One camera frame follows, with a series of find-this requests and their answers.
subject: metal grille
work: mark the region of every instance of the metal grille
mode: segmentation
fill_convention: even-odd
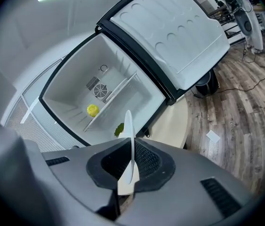
[[[92,90],[96,84],[99,83],[99,79],[97,77],[93,77],[87,84],[86,84],[86,87],[89,89],[89,90]]]
[[[67,157],[63,156],[63,157],[59,157],[59,158],[55,158],[55,159],[50,159],[50,160],[46,160],[47,165],[50,166],[54,166],[60,163],[64,163],[69,161],[70,159],[68,159]]]
[[[106,103],[109,101],[109,96],[110,96],[111,93],[112,93],[112,91],[109,91],[109,92],[107,93],[107,95],[105,96],[105,98],[102,100],[102,102],[103,102],[104,104],[106,104]]]
[[[99,98],[106,96],[107,94],[106,85],[103,85],[103,84],[96,85],[96,87],[94,88],[94,94],[96,97],[99,97]]]
[[[23,139],[36,142],[41,152],[64,150],[62,146],[47,135],[31,114],[24,123],[20,123],[27,110],[28,108],[23,99],[19,98],[7,120],[6,127],[14,129]]]
[[[41,103],[37,103],[32,110],[32,114],[45,131],[65,149],[71,149],[74,145],[84,147],[51,117]]]
[[[135,141],[135,160],[140,179],[155,173],[161,167],[161,159],[154,152]]]
[[[208,178],[200,182],[225,218],[231,216],[241,208],[241,205],[215,178]]]

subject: yellow object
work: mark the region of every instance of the yellow object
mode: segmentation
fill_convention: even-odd
[[[92,117],[95,117],[96,115],[98,115],[99,113],[99,107],[97,105],[94,105],[94,104],[90,104],[88,107],[87,107],[87,113],[92,116]]]

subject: refrigerator shelf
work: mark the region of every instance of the refrigerator shelf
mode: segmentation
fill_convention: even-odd
[[[100,116],[104,116],[104,113],[108,113],[106,112],[106,110],[111,107],[112,101],[116,98],[117,95],[119,95],[119,93],[125,88],[125,86],[127,86],[130,81],[137,75],[137,73],[134,73],[129,80],[127,80],[126,78],[117,86],[117,88],[113,91],[113,93],[111,93],[111,95],[109,96],[109,100],[106,103],[106,105],[102,108],[102,110],[98,113],[98,115],[96,115],[90,122],[89,124],[85,127],[84,132],[86,132],[88,130],[88,128],[96,121],[96,119],[100,118]]]

